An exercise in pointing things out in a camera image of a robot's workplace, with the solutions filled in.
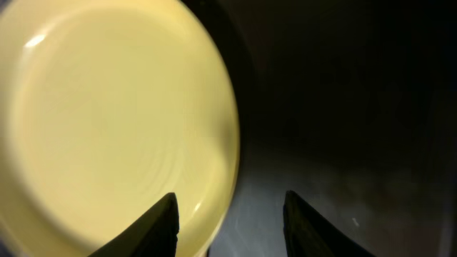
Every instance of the dark background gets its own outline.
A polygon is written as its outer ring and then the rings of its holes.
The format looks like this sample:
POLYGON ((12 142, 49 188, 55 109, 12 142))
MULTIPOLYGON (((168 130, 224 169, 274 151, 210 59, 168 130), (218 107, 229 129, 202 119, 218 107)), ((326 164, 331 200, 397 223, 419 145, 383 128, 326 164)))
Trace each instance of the dark background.
POLYGON ((184 3, 224 58, 241 121, 210 257, 285 256, 290 189, 377 256, 456 254, 455 4, 184 3))

